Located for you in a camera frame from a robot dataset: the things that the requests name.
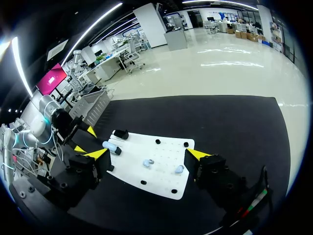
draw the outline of black ceiling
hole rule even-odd
[[[105,35],[103,33],[99,36],[104,29],[149,2],[162,3],[163,9],[168,10],[167,13],[183,10],[188,6],[210,4],[209,2],[182,4],[181,0],[6,0],[0,3],[0,39],[4,38],[4,41],[8,41],[14,36],[19,37],[22,66],[30,87],[34,87],[50,68],[62,62],[67,52],[88,27],[119,2],[123,5],[97,24],[77,48],[82,49],[96,42],[93,40]],[[256,0],[238,2],[251,6],[257,4]],[[226,3],[210,7],[239,9]],[[133,17],[134,15],[126,17],[112,28]],[[69,41],[64,50],[47,62],[47,52],[66,39]],[[11,48],[0,62],[0,78],[0,107],[2,109],[23,108],[27,102],[20,106],[27,98],[27,93],[17,73]]]

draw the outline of pink screen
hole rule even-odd
[[[60,64],[56,64],[37,84],[39,91],[45,94],[51,94],[53,90],[67,77]]]

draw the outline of white floor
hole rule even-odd
[[[300,167],[309,132],[311,95],[299,69],[274,49],[235,35],[186,31],[188,49],[167,46],[143,52],[143,70],[119,71],[107,81],[113,100],[173,95],[258,95],[275,97],[291,148],[289,189]]]

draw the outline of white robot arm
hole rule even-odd
[[[44,95],[39,102],[39,107],[39,112],[30,124],[29,130],[14,133],[10,128],[6,128],[4,132],[3,169],[4,177],[9,184],[13,182],[14,172],[12,153],[23,147],[52,149],[56,145],[51,126],[51,117],[56,110],[62,109],[62,106],[49,95]]]

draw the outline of black floor mat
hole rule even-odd
[[[258,96],[173,96],[112,101],[95,131],[107,140],[114,129],[195,140],[195,149],[219,153],[248,186],[267,166],[274,207],[284,200],[290,148],[275,98]],[[188,180],[181,200],[137,189],[107,174],[70,213],[90,223],[134,233],[204,234],[219,227],[224,210]],[[268,208],[260,213],[267,217]]]

